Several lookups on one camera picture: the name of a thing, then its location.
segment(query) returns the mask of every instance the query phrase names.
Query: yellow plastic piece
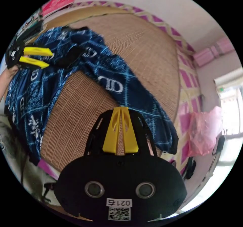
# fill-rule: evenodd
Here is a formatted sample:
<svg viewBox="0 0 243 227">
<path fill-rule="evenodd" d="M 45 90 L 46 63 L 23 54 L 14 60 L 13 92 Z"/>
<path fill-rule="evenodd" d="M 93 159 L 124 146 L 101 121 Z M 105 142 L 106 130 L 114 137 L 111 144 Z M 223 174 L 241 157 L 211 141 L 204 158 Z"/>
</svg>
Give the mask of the yellow plastic piece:
<svg viewBox="0 0 243 227">
<path fill-rule="evenodd" d="M 25 47 L 24 48 L 25 56 L 53 56 L 53 53 L 49 48 L 41 48 L 41 47 Z"/>
<path fill-rule="evenodd" d="M 120 132 L 121 110 L 115 107 L 111 116 L 110 124 L 106 133 L 103 151 L 106 153 L 117 154 L 118 139 Z"/>
<path fill-rule="evenodd" d="M 124 153 L 137 153 L 138 145 L 128 107 L 121 107 Z"/>
<path fill-rule="evenodd" d="M 20 57 L 19 61 L 22 62 L 22 63 L 29 63 L 31 65 L 38 66 L 41 69 L 49 66 L 48 63 L 45 63 L 45 62 L 37 60 L 37 59 L 30 58 L 30 57 L 23 57 L 22 56 L 22 57 Z"/>
</svg>

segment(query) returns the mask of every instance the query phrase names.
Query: pink plastic bag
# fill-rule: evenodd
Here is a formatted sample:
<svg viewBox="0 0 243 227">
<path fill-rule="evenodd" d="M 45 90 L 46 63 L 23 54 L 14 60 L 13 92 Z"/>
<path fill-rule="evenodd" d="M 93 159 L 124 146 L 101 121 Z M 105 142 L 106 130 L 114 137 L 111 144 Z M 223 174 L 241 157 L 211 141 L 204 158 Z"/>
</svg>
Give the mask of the pink plastic bag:
<svg viewBox="0 0 243 227">
<path fill-rule="evenodd" d="M 189 155 L 206 155 L 213 151 L 216 137 L 222 131 L 222 108 L 193 113 L 189 126 Z"/>
</svg>

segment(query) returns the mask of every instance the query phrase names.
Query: blue patterned cloth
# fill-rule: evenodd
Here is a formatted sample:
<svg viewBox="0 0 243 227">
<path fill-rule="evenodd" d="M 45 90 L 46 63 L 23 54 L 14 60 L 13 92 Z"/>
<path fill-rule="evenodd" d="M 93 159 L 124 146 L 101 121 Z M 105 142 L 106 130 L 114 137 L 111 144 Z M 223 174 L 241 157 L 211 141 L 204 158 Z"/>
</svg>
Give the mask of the blue patterned cloth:
<svg viewBox="0 0 243 227">
<path fill-rule="evenodd" d="M 43 33 L 35 44 L 44 45 L 54 53 L 53 57 L 32 56 L 50 66 L 34 71 L 23 69 L 15 75 L 9 85 L 5 113 L 38 160 L 50 113 L 68 77 L 78 70 L 107 89 L 120 106 L 140 112 L 152 131 L 155 145 L 176 154 L 178 137 L 173 123 L 126 62 L 112 54 L 101 35 L 88 28 L 77 31 L 57 27 Z M 70 68 L 58 68 L 58 61 L 67 57 L 74 46 L 85 52 Z"/>
</svg>

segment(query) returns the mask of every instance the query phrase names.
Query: wall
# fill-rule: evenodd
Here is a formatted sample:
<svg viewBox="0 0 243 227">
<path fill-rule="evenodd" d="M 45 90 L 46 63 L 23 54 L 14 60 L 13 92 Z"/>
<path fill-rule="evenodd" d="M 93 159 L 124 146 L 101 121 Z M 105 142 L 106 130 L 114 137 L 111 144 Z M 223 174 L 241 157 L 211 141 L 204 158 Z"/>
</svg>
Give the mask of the wall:
<svg viewBox="0 0 243 227">
<path fill-rule="evenodd" d="M 198 52 L 225 36 L 219 24 L 192 0 L 75 0 L 113 1 L 139 7 L 175 28 Z"/>
<path fill-rule="evenodd" d="M 210 111 L 215 106 L 219 106 L 214 79 L 224 76 L 239 68 L 242 68 L 242 65 L 235 51 L 223 55 L 201 68 L 197 68 L 201 92 L 205 96 L 203 103 L 204 111 Z"/>
<path fill-rule="evenodd" d="M 5 56 L 3 56 L 1 64 L 0 64 L 0 74 L 4 71 L 6 68 L 6 63 L 5 63 Z M 0 99 L 0 115 L 4 115 L 4 100 Z"/>
</svg>

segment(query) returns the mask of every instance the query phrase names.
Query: woven bamboo mat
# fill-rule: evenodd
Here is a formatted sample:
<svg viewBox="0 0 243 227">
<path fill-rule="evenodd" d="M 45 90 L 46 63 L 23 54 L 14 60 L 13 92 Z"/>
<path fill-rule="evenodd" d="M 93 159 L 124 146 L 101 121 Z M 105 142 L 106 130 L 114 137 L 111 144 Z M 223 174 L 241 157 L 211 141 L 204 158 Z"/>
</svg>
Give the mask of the woven bamboo mat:
<svg viewBox="0 0 243 227">
<path fill-rule="evenodd" d="M 91 17 L 70 26 L 88 26 L 104 35 L 106 45 L 125 59 L 143 86 L 174 121 L 179 102 L 179 73 L 175 42 L 169 35 L 132 14 Z M 41 156 L 61 171 L 83 155 L 96 119 L 115 106 L 116 102 L 96 82 L 82 72 L 72 74 L 51 112 Z M 122 137 L 118 152 L 123 154 Z"/>
</svg>

